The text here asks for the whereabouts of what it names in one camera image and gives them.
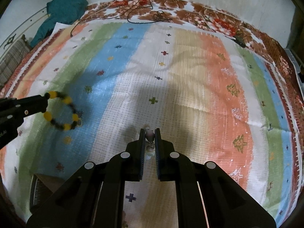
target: striped blanket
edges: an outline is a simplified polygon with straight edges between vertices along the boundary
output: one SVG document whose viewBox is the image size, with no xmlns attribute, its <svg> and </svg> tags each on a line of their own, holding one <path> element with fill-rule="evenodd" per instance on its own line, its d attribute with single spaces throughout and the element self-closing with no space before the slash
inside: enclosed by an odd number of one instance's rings
<svg viewBox="0 0 304 228">
<path fill-rule="evenodd" d="M 192 161 L 215 161 L 280 225 L 302 182 L 297 124 L 286 84 L 273 64 L 219 33 L 169 23 L 123 20 L 56 27 L 2 90 L 24 98 L 56 90 L 72 97 L 81 126 L 58 131 L 42 114 L 25 119 L 1 151 L 1 174 L 27 220 L 33 173 L 69 178 L 83 163 L 102 163 L 136 140 L 140 128 Z M 59 122 L 71 111 L 48 110 Z M 177 227 L 175 186 L 157 180 L 146 157 L 143 180 L 127 182 L 124 227 Z"/>
</svg>

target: beaded bracelet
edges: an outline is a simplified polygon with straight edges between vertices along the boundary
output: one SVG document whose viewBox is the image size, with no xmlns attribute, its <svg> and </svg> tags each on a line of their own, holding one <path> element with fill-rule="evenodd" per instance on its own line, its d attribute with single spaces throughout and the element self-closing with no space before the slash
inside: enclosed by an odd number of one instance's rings
<svg viewBox="0 0 304 228">
<path fill-rule="evenodd" d="M 56 92 L 56 91 L 50 91 L 48 93 L 45 93 L 44 97 L 46 99 L 50 99 L 50 98 L 60 98 L 62 99 L 62 101 L 72 109 L 72 120 L 73 122 L 71 124 L 68 123 L 64 123 L 64 124 L 60 124 L 58 122 L 56 122 L 56 120 L 54 118 L 52 118 L 52 114 L 50 112 L 44 112 L 43 116 L 44 118 L 48 121 L 51 122 L 51 124 L 53 126 L 55 126 L 55 128 L 59 129 L 59 130 L 64 130 L 64 131 L 68 131 L 71 129 L 75 129 L 75 127 L 77 126 L 78 123 L 78 115 L 77 115 L 77 111 L 72 103 L 72 99 L 70 96 L 67 96 L 65 94 L 62 94 L 60 92 Z"/>
</svg>

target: green cross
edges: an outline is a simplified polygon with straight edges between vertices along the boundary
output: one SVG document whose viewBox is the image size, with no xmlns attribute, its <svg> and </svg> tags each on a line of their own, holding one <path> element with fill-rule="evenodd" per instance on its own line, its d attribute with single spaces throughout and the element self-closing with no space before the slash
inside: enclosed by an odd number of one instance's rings
<svg viewBox="0 0 304 228">
<path fill-rule="evenodd" d="M 158 101 L 155 99 L 155 97 L 152 97 L 152 99 L 149 99 L 149 101 L 151 102 L 152 105 L 158 102 Z"/>
</svg>

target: teal cloth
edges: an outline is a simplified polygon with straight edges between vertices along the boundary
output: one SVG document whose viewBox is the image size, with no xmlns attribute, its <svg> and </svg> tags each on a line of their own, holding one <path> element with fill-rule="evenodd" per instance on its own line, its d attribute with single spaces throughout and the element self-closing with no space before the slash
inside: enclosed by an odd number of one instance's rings
<svg viewBox="0 0 304 228">
<path fill-rule="evenodd" d="M 35 47 L 48 33 L 52 32 L 56 22 L 70 25 L 79 20 L 85 13 L 87 5 L 86 0 L 52 0 L 48 2 L 47 13 L 51 16 L 39 27 L 30 46 Z"/>
</svg>

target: green stripe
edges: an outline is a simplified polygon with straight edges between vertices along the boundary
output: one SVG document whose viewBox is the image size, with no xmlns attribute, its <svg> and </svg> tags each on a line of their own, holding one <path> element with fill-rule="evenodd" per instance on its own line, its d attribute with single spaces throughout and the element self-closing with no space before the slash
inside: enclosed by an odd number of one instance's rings
<svg viewBox="0 0 304 228">
<path fill-rule="evenodd" d="M 53 81 L 50 82 L 49 90 L 66 92 L 69 84 L 74 82 L 87 68 L 92 56 L 95 56 L 104 44 L 113 36 L 122 23 L 109 23 L 102 25 L 96 30 L 89 40 L 84 42 L 81 47 L 69 58 L 68 62 Z M 56 111 L 63 108 L 62 102 L 50 101 L 48 111 L 56 117 Z M 19 159 L 19 186 L 20 194 L 17 196 L 17 205 L 29 217 L 29 194 L 32 181 L 32 174 L 37 170 L 40 146 L 43 139 L 50 129 L 49 122 L 45 121 L 42 114 L 37 114 L 22 150 Z"/>
<path fill-rule="evenodd" d="M 263 71 L 259 68 L 253 55 L 250 51 L 237 47 L 240 55 L 243 57 L 247 65 L 251 65 L 252 68 L 248 68 L 250 73 L 251 81 L 254 85 L 259 104 L 263 115 L 266 118 L 266 124 L 264 125 L 265 133 L 268 141 L 268 187 L 272 182 L 272 188 L 266 192 L 266 200 L 263 207 L 270 213 L 271 216 L 275 217 L 280 205 L 282 182 L 283 182 L 283 149 L 282 149 L 282 137 L 281 131 L 276 128 L 280 128 L 275 104 L 271 98 L 266 80 L 264 78 Z M 269 124 L 274 127 L 273 130 L 268 131 Z"/>
</svg>

